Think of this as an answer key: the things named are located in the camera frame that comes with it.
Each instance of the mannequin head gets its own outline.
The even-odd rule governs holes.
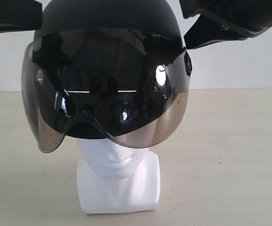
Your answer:
[[[109,139],[77,139],[90,168],[101,178],[121,180],[134,174],[148,148],[123,147]]]

